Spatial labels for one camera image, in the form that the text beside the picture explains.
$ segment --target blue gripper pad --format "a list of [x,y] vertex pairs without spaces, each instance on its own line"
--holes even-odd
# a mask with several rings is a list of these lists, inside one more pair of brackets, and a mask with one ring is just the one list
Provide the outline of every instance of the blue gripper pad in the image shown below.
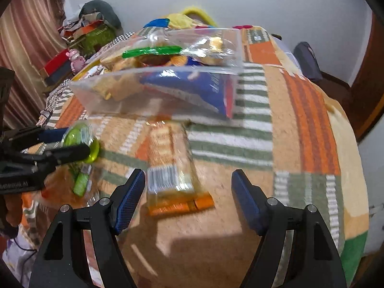
[[237,169],[232,173],[232,192],[239,201],[241,210],[248,222],[249,228],[259,236],[268,229],[266,217],[266,196],[259,186],[254,186],[248,180],[243,170]]
[[39,134],[39,140],[46,144],[60,142],[68,128],[62,129],[47,129]]
[[145,175],[144,172],[140,169],[135,169],[127,183],[123,186],[130,185],[125,196],[122,197],[122,201],[117,205],[116,209],[116,219],[115,225],[113,227],[116,235],[119,235],[123,230],[125,230],[129,222],[131,222],[132,216],[135,212],[136,206],[139,203],[141,194],[143,193],[145,187]]

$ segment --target blue fabric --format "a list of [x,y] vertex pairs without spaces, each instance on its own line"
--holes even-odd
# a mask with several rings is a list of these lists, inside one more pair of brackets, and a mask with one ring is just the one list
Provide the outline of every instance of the blue fabric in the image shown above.
[[153,21],[150,21],[143,28],[147,28],[147,27],[164,27],[164,28],[167,28],[168,24],[169,24],[169,18],[157,18],[157,19],[154,19]]
[[67,132],[67,129],[68,128],[45,130],[39,134],[39,140],[46,144],[60,142],[63,135]]

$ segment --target snack bag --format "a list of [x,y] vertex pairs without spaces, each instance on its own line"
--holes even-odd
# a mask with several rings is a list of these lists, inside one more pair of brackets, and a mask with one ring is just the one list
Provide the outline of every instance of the snack bag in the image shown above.
[[198,211],[214,206],[201,186],[184,128],[157,122],[149,133],[147,205],[150,215]]
[[[202,66],[186,56],[174,56],[165,66]],[[232,118],[234,103],[233,75],[199,71],[169,71],[149,73],[141,81],[181,100]]]

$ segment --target green zipper seal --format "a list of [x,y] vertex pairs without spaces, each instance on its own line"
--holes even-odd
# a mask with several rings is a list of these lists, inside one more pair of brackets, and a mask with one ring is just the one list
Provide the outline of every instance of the green zipper seal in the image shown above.
[[181,46],[158,46],[156,48],[140,48],[125,51],[122,58],[136,57],[140,55],[153,54],[153,55],[174,55],[180,54]]

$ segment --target barcode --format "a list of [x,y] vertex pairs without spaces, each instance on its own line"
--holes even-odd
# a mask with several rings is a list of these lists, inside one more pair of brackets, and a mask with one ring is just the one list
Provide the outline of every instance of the barcode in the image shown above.
[[176,189],[179,184],[175,165],[151,167],[147,173],[150,193],[157,194],[165,190]]

